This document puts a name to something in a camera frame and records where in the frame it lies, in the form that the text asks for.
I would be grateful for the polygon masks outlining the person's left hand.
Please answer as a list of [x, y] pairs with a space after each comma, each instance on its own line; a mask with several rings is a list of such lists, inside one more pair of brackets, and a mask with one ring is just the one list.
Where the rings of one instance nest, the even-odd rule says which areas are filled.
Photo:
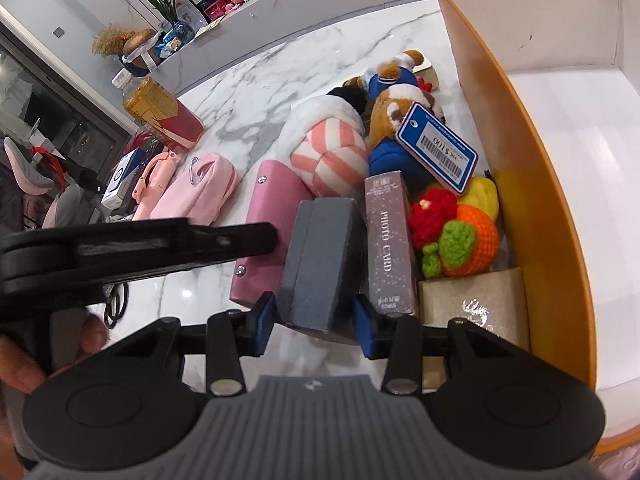
[[[88, 359], [102, 350], [108, 343], [108, 329], [100, 318], [89, 314], [78, 337], [76, 359], [70, 364], [60, 367], [53, 376], [62, 373], [81, 361]], [[10, 386], [22, 393], [31, 394], [40, 387], [47, 376], [37, 363], [13, 341], [1, 337], [1, 385]], [[1, 404], [1, 478], [21, 479], [24, 476], [23, 466], [14, 453], [14, 442], [11, 434], [6, 407]]]

